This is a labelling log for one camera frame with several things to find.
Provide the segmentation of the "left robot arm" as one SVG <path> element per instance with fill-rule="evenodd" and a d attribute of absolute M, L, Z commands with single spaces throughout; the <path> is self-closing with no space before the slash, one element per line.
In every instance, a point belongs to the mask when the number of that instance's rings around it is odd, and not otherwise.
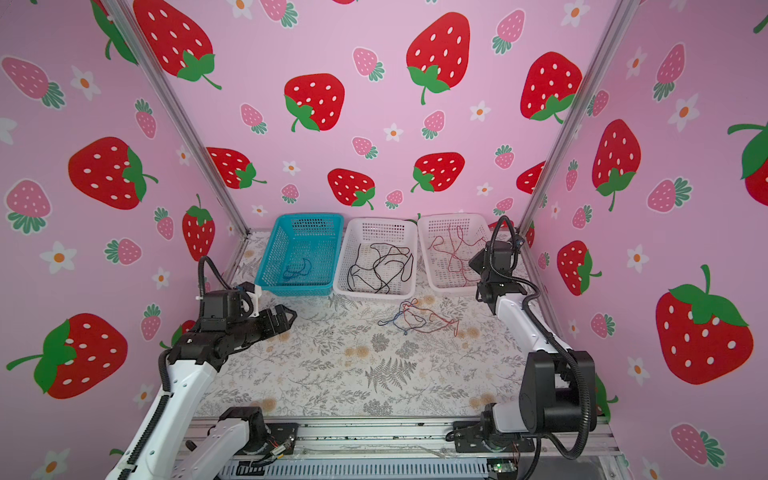
<path fill-rule="evenodd" d="M 214 479 L 237 454 L 256 455 L 262 468 L 293 451 L 297 425 L 272 432 L 260 408 L 230 407 L 201 444 L 177 458 L 200 401 L 227 360 L 292 328 L 294 310 L 282 304 L 258 310 L 258 297 L 250 282 L 199 291 L 199 318 L 160 354 L 159 393 L 109 478 Z"/>

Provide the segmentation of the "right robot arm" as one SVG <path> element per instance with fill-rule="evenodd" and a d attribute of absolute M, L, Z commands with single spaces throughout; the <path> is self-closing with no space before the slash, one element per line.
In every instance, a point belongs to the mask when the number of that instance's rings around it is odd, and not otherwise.
<path fill-rule="evenodd" d="M 517 399 L 488 404 L 471 426 L 454 427 L 445 440 L 503 451 L 524 438 L 534 440 L 538 456 L 548 440 L 565 459 L 579 458 L 596 428 L 596 371 L 591 355 L 561 340 L 533 312 L 542 294 L 532 281 L 517 276 L 526 239 L 501 216 L 470 267 L 479 275 L 475 297 L 486 304 L 516 344 L 527 349 Z"/>

